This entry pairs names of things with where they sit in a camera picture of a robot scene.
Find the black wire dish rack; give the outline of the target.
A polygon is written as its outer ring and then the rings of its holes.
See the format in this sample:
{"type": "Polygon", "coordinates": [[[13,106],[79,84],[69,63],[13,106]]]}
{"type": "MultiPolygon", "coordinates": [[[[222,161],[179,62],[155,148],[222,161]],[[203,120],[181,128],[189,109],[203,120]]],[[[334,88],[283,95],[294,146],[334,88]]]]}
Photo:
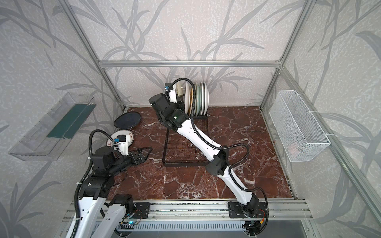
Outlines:
{"type": "Polygon", "coordinates": [[[208,160],[188,139],[172,128],[167,129],[162,163],[166,167],[205,166],[208,160]]]}

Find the white plate orange sunburst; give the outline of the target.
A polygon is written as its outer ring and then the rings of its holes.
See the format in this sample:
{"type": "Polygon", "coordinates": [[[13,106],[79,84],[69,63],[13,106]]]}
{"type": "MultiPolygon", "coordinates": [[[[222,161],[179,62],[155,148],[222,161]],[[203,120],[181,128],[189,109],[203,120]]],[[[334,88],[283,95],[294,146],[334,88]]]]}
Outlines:
{"type": "Polygon", "coordinates": [[[204,99],[205,99],[205,91],[204,91],[204,83],[200,83],[201,88],[201,102],[200,102],[200,116],[204,115],[204,99]]]}
{"type": "MultiPolygon", "coordinates": [[[[119,130],[115,133],[113,133],[111,135],[111,138],[113,139],[114,141],[114,138],[116,138],[118,135],[129,135],[131,137],[131,142],[129,143],[129,147],[131,146],[131,144],[133,143],[134,141],[134,134],[132,133],[132,131],[129,131],[129,130],[119,130]]],[[[114,145],[113,141],[111,141],[110,139],[107,139],[106,141],[106,146],[112,146],[114,145]]]]}

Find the white plate green clover emblem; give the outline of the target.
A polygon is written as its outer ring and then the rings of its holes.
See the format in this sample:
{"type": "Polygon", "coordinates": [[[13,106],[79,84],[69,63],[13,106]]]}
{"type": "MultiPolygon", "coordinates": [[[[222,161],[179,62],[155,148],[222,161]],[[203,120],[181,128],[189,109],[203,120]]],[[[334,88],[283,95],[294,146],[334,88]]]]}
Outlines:
{"type": "Polygon", "coordinates": [[[185,91],[185,113],[189,114],[189,106],[190,106],[190,92],[191,87],[189,83],[186,82],[186,91],[185,91]]]}

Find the orange woven round plate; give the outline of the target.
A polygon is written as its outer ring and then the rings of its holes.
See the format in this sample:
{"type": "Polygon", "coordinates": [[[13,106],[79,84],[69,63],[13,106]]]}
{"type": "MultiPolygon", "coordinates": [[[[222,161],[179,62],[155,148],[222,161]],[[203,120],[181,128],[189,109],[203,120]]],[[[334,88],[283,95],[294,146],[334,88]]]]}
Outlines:
{"type": "Polygon", "coordinates": [[[193,89],[190,90],[189,116],[191,116],[193,106],[193,89]]]}

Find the black round plate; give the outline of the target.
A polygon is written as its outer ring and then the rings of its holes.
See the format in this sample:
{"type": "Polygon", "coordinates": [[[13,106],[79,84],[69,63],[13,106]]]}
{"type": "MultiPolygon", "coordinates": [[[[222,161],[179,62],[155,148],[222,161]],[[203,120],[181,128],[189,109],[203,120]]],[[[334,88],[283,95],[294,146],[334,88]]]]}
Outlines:
{"type": "Polygon", "coordinates": [[[122,130],[128,130],[137,126],[142,120],[142,116],[138,112],[127,112],[119,116],[114,121],[114,127],[122,130]]]}

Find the mint green flower plate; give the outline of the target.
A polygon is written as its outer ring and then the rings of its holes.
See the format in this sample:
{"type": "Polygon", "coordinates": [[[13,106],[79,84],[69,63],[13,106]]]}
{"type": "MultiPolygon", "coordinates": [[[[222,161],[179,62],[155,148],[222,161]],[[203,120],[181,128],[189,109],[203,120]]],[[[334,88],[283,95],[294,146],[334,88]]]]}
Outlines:
{"type": "Polygon", "coordinates": [[[201,95],[201,86],[200,86],[200,83],[198,82],[196,84],[196,105],[195,105],[196,112],[195,112],[195,116],[199,115],[199,112],[200,112],[200,100],[201,100],[201,98],[202,98],[202,95],[201,95]]]}

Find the white plate green text rim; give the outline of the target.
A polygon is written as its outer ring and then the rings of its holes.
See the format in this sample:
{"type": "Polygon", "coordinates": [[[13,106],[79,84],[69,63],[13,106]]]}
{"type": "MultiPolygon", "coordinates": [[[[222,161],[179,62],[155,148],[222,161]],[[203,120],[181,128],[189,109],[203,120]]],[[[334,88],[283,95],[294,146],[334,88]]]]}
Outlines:
{"type": "Polygon", "coordinates": [[[204,99],[204,116],[207,114],[208,105],[209,105],[209,91],[207,88],[206,83],[204,83],[204,92],[205,92],[205,99],[204,99]]]}

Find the yellow woven round plate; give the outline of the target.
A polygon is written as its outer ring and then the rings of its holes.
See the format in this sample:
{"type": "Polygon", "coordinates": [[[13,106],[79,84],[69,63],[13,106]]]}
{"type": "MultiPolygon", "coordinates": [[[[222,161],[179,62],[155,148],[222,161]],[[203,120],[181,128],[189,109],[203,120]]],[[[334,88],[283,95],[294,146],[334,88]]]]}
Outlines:
{"type": "Polygon", "coordinates": [[[177,100],[181,101],[183,103],[185,101],[184,100],[184,94],[185,93],[184,93],[184,89],[182,87],[182,83],[178,82],[176,84],[176,86],[177,86],[177,100]]]}

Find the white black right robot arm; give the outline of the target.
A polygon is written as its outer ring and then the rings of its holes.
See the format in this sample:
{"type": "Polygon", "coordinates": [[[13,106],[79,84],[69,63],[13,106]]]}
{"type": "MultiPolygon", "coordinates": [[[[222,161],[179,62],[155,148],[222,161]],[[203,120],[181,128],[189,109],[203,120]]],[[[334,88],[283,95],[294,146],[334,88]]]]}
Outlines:
{"type": "Polygon", "coordinates": [[[175,84],[179,81],[187,82],[190,84],[193,91],[196,91],[194,83],[190,79],[182,77],[176,79],[167,86],[168,94],[160,93],[152,96],[149,99],[149,103],[155,110],[159,122],[169,130],[174,130],[195,145],[209,161],[205,167],[206,170],[210,174],[217,176],[224,181],[233,192],[241,213],[248,218],[255,217],[260,204],[260,200],[256,196],[255,191],[260,190],[263,195],[265,195],[265,192],[260,187],[252,189],[247,188],[233,171],[233,168],[247,159],[250,153],[250,148],[244,143],[221,146],[206,136],[194,124],[196,98],[192,99],[191,113],[190,115],[187,115],[183,110],[183,106],[177,101],[176,94],[172,93],[175,84]],[[246,154],[242,160],[230,165],[228,163],[229,149],[239,146],[246,148],[246,154]]]}

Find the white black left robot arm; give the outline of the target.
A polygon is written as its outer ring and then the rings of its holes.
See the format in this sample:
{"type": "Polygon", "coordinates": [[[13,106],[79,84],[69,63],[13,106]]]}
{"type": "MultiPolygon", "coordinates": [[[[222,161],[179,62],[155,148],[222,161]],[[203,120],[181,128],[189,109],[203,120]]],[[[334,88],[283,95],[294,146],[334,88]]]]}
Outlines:
{"type": "Polygon", "coordinates": [[[130,233],[119,232],[119,225],[137,211],[130,194],[115,195],[108,204],[107,212],[102,209],[115,185],[115,177],[130,167],[146,162],[153,148],[143,147],[123,152],[120,144],[115,143],[93,151],[93,136],[97,132],[111,139],[109,134],[99,129],[89,135],[90,163],[74,193],[75,216],[66,235],[68,238],[110,238],[112,235],[126,238],[130,233]]]}

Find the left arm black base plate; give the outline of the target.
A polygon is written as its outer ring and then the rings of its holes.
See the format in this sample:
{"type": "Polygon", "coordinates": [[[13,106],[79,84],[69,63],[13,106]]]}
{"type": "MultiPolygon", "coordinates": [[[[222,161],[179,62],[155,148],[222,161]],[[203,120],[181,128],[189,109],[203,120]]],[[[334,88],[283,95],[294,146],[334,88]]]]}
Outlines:
{"type": "Polygon", "coordinates": [[[132,219],[147,219],[150,211],[151,203],[149,202],[136,202],[135,212],[132,219]]]}

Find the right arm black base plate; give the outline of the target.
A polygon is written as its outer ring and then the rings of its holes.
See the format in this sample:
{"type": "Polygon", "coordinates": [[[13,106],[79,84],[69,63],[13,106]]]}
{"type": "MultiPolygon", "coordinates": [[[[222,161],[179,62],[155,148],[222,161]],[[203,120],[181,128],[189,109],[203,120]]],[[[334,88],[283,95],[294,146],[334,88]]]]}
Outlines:
{"type": "Polygon", "coordinates": [[[266,218],[266,212],[268,211],[267,204],[265,202],[259,202],[257,208],[253,214],[245,212],[242,205],[238,202],[229,201],[228,204],[229,218],[266,218]]]}

